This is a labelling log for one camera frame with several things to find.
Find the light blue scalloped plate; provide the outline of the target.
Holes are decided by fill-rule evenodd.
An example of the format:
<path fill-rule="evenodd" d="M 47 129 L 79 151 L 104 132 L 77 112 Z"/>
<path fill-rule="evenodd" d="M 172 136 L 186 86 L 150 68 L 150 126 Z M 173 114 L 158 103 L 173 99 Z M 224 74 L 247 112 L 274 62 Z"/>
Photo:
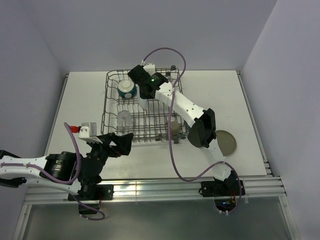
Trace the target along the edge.
<path fill-rule="evenodd" d="M 142 108 L 142 109 L 146 109 L 148 107 L 148 100 L 147 99 L 143 99 L 140 96 L 137 97 L 138 100 L 138 105 Z"/>

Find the teal white-dotted bowl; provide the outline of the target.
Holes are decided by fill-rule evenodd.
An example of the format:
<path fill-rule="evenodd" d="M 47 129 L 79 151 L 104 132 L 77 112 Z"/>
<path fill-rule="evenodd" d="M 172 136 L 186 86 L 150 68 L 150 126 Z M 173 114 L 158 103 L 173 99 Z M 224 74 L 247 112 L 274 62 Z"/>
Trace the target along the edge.
<path fill-rule="evenodd" d="M 122 80 L 117 86 L 117 92 L 123 99 L 131 99 L 137 94 L 137 87 L 131 80 Z"/>

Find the clear drinking glass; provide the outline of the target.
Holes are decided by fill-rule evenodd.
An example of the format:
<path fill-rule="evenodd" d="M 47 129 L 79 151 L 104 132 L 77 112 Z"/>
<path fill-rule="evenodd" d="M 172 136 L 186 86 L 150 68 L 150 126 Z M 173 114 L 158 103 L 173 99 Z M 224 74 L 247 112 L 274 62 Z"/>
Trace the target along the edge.
<path fill-rule="evenodd" d="M 121 132 L 127 131 L 133 126 L 133 118 L 128 110 L 122 110 L 117 115 L 117 127 Z"/>

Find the grey ceramic mug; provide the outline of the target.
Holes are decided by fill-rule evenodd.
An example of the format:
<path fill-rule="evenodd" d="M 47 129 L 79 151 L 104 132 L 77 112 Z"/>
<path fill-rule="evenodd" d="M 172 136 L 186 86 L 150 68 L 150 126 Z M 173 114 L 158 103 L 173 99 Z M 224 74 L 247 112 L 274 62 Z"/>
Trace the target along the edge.
<path fill-rule="evenodd" d="M 177 121 L 171 121 L 168 124 L 168 133 L 171 136 L 178 136 L 181 133 L 181 125 Z"/>

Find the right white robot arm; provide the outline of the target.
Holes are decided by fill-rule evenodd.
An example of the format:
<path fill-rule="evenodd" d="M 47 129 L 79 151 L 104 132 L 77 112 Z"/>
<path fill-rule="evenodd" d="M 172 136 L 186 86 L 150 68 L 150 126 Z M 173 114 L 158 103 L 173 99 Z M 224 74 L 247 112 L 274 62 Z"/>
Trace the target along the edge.
<path fill-rule="evenodd" d="M 230 172 L 234 174 L 238 184 L 239 197 L 242 197 L 244 187 L 241 185 L 236 170 L 226 161 L 223 156 L 216 135 L 216 115 L 211 109 L 204 109 L 175 89 L 176 84 L 180 81 L 181 76 L 178 76 L 175 82 L 170 82 L 164 75 L 159 72 L 149 74 L 142 65 L 137 65 L 128 72 L 128 77 L 139 87 L 139 96 L 141 99 L 156 99 L 169 106 L 168 124 L 171 124 L 172 112 L 176 112 L 190 127 L 187 139 L 196 148 L 209 148 L 210 143 L 214 142 L 217 148 L 217 162 L 210 165 L 198 176 L 193 178 L 185 178 L 179 173 L 176 166 L 173 147 L 172 147 L 172 131 L 168 127 L 168 143 L 169 154 L 173 169 L 182 181 L 191 183 L 201 178 L 210 169 L 218 165 L 226 165 L 230 168 Z"/>

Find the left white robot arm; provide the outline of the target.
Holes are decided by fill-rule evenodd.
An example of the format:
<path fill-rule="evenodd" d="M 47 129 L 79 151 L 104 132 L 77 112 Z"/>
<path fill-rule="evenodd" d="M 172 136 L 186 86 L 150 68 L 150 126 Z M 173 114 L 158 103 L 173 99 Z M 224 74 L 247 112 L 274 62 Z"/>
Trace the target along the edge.
<path fill-rule="evenodd" d="M 114 132 L 95 135 L 79 131 L 78 138 L 91 150 L 81 155 L 76 139 L 71 138 L 75 151 L 51 153 L 36 158 L 20 158 L 5 150 L 0 152 L 0 184 L 18 188 L 44 186 L 65 191 L 81 199 L 91 200 L 98 193 L 102 172 L 108 158 L 127 156 L 131 152 L 133 133 L 117 136 Z"/>

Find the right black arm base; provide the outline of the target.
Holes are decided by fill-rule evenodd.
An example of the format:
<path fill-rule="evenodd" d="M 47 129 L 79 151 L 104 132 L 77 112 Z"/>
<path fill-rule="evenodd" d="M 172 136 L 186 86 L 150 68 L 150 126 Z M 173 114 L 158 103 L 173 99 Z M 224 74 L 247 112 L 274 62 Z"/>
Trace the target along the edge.
<path fill-rule="evenodd" d="M 246 194 L 242 181 L 240 181 L 240 187 L 237 181 L 232 183 L 231 186 L 217 180 L 202 181 L 200 184 L 201 187 L 198 193 L 203 197 L 234 197 Z"/>

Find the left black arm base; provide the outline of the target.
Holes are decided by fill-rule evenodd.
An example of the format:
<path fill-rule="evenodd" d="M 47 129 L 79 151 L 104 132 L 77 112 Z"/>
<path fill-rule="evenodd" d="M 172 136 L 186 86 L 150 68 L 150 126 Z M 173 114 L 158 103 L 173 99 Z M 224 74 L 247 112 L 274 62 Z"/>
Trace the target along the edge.
<path fill-rule="evenodd" d="M 78 195 L 68 194 L 69 202 L 78 203 L 78 212 L 81 217 L 89 220 L 99 220 L 93 218 L 93 215 L 101 214 L 101 219 L 105 218 L 101 211 L 102 201 L 110 201 L 113 199 L 114 185 L 113 184 L 98 184 L 82 187 Z"/>

